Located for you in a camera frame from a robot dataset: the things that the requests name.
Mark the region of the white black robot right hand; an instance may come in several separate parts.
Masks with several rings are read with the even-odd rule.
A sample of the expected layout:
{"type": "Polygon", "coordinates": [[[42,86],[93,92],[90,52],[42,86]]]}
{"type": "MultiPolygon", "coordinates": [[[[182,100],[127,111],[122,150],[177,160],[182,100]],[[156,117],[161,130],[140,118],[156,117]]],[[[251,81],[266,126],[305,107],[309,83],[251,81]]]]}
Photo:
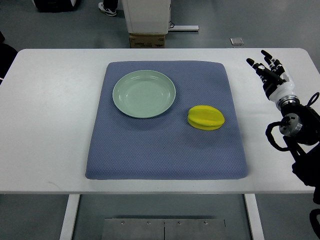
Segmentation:
{"type": "Polygon", "coordinates": [[[246,62],[259,76],[267,99],[276,103],[285,96],[294,95],[293,80],[281,62],[265,50],[261,50],[261,53],[268,67],[251,58],[247,58],[246,62]]]}

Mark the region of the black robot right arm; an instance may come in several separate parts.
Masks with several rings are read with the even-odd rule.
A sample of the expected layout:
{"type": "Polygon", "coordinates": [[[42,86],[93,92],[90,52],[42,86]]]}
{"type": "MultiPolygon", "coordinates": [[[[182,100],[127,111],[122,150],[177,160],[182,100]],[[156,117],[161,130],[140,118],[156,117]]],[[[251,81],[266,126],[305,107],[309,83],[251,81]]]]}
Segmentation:
{"type": "Polygon", "coordinates": [[[292,172],[306,185],[314,187],[313,202],[320,204],[320,115],[311,107],[320,93],[306,105],[292,96],[280,100],[282,120],[270,123],[265,131],[269,143],[278,151],[290,152],[292,172]],[[275,127],[283,135],[286,147],[279,146],[272,134],[275,127]]]}

